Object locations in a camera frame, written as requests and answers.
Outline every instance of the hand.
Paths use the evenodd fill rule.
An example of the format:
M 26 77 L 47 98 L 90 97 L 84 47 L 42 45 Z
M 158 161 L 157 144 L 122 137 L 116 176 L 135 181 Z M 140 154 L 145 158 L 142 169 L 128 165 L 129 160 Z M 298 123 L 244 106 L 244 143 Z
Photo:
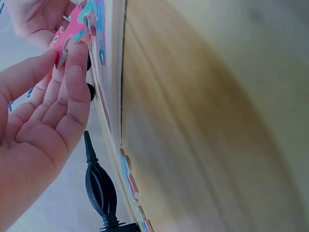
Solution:
M 6 0 L 16 34 L 33 45 L 51 48 L 57 30 L 68 26 L 68 17 L 75 4 L 70 0 Z
M 88 121 L 86 44 L 69 44 L 65 66 L 56 52 L 0 72 L 0 231 L 45 191 L 78 144 Z M 35 86 L 28 102 L 8 114 L 9 102 Z

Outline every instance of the wooden board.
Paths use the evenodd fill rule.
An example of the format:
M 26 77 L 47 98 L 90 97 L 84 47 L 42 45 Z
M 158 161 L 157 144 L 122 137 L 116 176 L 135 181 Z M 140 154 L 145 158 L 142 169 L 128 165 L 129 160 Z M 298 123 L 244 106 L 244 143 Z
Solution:
M 97 37 L 91 48 L 94 56 L 92 64 L 100 89 L 98 94 L 104 99 L 101 107 L 116 151 L 121 144 L 121 75 L 126 1 L 105 0 L 105 8 L 106 65 L 102 66 L 99 61 Z
M 122 144 L 154 231 L 308 231 L 307 50 L 265 4 L 127 2 Z

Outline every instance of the black peg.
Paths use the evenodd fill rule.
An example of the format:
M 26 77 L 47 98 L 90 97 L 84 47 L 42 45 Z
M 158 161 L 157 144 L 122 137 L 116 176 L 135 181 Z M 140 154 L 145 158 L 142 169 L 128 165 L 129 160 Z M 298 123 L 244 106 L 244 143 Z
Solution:
M 104 232 L 140 232 L 136 223 L 123 225 L 125 222 L 120 223 L 118 221 L 115 186 L 109 175 L 98 163 L 88 131 L 84 132 L 84 141 L 88 163 L 85 179 L 86 190 L 92 206 L 103 219 L 104 226 L 100 230 Z

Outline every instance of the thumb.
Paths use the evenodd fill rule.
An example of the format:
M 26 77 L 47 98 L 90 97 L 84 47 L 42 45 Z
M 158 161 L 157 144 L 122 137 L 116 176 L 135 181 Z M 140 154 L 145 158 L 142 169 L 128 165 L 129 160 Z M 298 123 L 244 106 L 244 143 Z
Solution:
M 57 52 L 51 49 L 0 72 L 0 95 L 7 103 L 19 98 L 53 69 L 56 56 Z

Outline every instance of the pink puzzle piece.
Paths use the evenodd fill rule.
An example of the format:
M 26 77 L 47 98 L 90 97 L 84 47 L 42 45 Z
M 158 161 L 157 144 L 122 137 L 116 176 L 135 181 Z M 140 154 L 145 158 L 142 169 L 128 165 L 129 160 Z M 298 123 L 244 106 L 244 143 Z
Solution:
M 54 49 L 58 52 L 56 69 L 59 69 L 67 59 L 67 46 L 70 39 L 74 43 L 79 41 L 84 41 L 87 44 L 91 43 L 91 36 L 84 24 L 84 17 L 88 16 L 91 10 L 89 10 L 89 7 L 82 9 L 80 5 L 77 5 L 69 16 L 70 23 L 67 29 L 64 30 L 64 27 L 60 27 L 54 35 Z

